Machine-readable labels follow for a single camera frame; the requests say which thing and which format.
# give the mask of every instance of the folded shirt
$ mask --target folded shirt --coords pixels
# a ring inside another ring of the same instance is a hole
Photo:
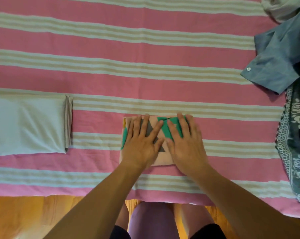
[[[130,122],[135,119],[136,117],[124,117],[123,120],[123,130],[122,130],[122,145],[121,145],[121,150],[124,148],[124,144],[126,142],[126,138],[127,138],[127,134],[128,134],[128,130],[129,130],[129,126],[130,126]],[[149,134],[152,132],[153,128],[155,127],[155,125],[160,121],[163,120],[163,125],[162,128],[158,134],[158,136],[156,137],[156,139],[154,140],[154,143],[159,139],[159,138],[170,138],[173,140],[170,130],[168,128],[168,124],[167,121],[170,120],[175,126],[176,129],[178,130],[179,134],[181,137],[183,137],[182,134],[182,129],[179,123],[179,120],[177,117],[156,117],[156,116],[150,116],[149,117],[149,121],[148,121],[148,126],[147,126],[147,132],[146,132],[146,136],[149,136]],[[119,161],[121,162],[122,160],[122,154],[120,153],[120,159]],[[155,163],[152,166],[158,166],[158,165],[171,165],[174,164],[171,154],[169,152],[169,148],[167,145],[167,142],[164,141],[159,153],[158,153],[158,157],[155,161]]]
[[[66,95],[0,95],[0,156],[66,153],[72,100]]]

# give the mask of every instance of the folded white shirt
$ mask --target folded white shirt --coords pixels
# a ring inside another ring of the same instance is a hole
[[[72,100],[66,95],[0,95],[0,155],[66,153]]]

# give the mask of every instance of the pink striped bedsheet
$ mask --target pink striped bedsheet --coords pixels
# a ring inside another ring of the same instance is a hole
[[[84,196],[118,165],[124,115],[181,111],[217,171],[300,217],[274,143],[284,96],[240,76],[275,25],[259,0],[0,0],[0,93],[74,97],[72,148],[0,157],[0,196]],[[128,198],[212,204],[175,166]]]

